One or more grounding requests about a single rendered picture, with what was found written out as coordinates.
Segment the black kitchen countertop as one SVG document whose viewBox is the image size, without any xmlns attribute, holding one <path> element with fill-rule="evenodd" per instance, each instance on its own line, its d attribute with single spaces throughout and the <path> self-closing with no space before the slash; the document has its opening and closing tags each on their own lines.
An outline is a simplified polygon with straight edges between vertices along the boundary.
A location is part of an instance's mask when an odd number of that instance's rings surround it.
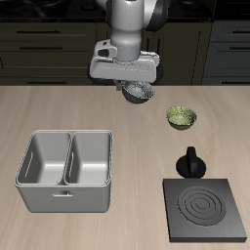
<svg viewBox="0 0 250 250">
<path fill-rule="evenodd" d="M 95 0 L 0 0 L 0 22 L 105 22 Z M 250 21 L 250 0 L 171 0 L 169 22 Z"/>
</svg>

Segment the black bowl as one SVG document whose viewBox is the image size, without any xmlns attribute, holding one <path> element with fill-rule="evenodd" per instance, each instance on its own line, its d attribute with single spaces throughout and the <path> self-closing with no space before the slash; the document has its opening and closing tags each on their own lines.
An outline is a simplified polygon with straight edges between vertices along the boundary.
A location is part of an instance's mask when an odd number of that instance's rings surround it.
<svg viewBox="0 0 250 250">
<path fill-rule="evenodd" d="M 148 82 L 122 81 L 122 94 L 132 104 L 143 104 L 154 97 L 154 90 Z"/>
</svg>

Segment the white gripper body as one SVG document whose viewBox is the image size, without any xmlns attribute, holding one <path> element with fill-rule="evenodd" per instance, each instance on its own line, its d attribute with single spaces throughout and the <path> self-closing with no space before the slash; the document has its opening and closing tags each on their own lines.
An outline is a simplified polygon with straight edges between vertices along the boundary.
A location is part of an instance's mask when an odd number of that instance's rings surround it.
<svg viewBox="0 0 250 250">
<path fill-rule="evenodd" d="M 93 56 L 90 75 L 92 78 L 154 82 L 159 62 L 160 58 L 156 53 L 144 51 L 141 51 L 139 58 L 132 62 Z"/>
</svg>

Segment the dark grey kitchen cupboard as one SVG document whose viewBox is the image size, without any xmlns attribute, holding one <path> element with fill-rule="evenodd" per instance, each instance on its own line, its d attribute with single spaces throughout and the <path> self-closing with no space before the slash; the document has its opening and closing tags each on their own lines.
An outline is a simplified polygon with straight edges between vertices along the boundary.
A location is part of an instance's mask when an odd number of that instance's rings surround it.
<svg viewBox="0 0 250 250">
<path fill-rule="evenodd" d="M 250 21 L 213 23 L 202 84 L 250 85 Z"/>
</svg>

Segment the dark grey stove plate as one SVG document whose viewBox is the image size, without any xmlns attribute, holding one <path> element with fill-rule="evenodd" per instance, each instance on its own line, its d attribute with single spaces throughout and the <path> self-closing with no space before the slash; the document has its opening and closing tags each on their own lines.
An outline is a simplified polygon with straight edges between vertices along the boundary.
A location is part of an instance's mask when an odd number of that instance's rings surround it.
<svg viewBox="0 0 250 250">
<path fill-rule="evenodd" d="M 164 179 L 170 242 L 245 242 L 227 179 Z"/>
</svg>

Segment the dark brown kitchen cupboard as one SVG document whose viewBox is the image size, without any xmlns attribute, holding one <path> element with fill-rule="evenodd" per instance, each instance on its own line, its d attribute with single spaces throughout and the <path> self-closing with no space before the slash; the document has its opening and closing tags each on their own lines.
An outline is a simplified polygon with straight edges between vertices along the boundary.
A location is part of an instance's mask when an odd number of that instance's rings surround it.
<svg viewBox="0 0 250 250">
<path fill-rule="evenodd" d="M 142 33 L 142 49 L 160 56 L 159 85 L 199 85 L 212 24 L 172 21 Z M 0 85 L 90 85 L 87 68 L 104 22 L 0 22 Z"/>
</svg>

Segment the green bowl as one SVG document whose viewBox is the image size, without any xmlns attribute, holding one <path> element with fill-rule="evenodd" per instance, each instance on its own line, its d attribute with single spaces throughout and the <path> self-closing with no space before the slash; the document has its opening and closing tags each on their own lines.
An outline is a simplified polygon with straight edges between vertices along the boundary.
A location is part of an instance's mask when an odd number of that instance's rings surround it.
<svg viewBox="0 0 250 250">
<path fill-rule="evenodd" d="M 173 106 L 166 111 L 169 124 L 177 130 L 189 129 L 197 120 L 197 114 L 184 106 Z"/>
</svg>

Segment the white basket with two bins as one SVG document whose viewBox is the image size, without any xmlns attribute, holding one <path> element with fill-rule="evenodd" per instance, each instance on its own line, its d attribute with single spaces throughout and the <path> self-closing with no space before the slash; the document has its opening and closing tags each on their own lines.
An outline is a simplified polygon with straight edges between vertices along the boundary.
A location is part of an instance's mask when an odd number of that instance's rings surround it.
<svg viewBox="0 0 250 250">
<path fill-rule="evenodd" d="M 38 130 L 15 186 L 32 213 L 104 213 L 110 204 L 112 133 Z"/>
</svg>

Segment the round black stove knob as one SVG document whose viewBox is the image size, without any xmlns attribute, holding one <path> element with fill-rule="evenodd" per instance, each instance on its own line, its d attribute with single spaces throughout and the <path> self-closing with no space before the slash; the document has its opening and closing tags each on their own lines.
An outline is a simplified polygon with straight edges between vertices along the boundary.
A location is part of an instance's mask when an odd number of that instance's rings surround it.
<svg viewBox="0 0 250 250">
<path fill-rule="evenodd" d="M 206 173 L 206 164 L 196 155 L 195 147 L 189 146 L 187 153 L 178 159 L 176 170 L 185 179 L 200 179 Z"/>
</svg>

